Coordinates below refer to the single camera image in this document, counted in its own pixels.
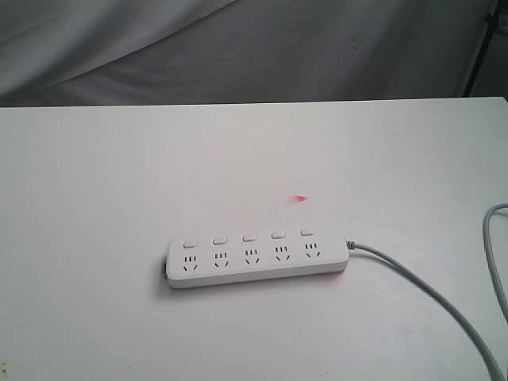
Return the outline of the black tripod stand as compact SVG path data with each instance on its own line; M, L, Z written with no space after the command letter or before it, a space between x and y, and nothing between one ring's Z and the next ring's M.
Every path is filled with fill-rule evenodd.
M492 1L483 37L462 91L464 98L507 96L507 1Z

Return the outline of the white five-outlet power strip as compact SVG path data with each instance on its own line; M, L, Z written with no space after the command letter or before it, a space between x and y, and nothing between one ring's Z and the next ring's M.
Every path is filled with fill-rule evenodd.
M175 238L166 276L176 289L283 279L343 271L347 241L329 226L230 230Z

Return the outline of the grey backdrop cloth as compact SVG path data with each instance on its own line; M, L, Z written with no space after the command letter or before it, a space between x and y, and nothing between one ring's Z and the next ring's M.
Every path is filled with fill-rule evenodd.
M492 1L4 1L2 106L462 95Z

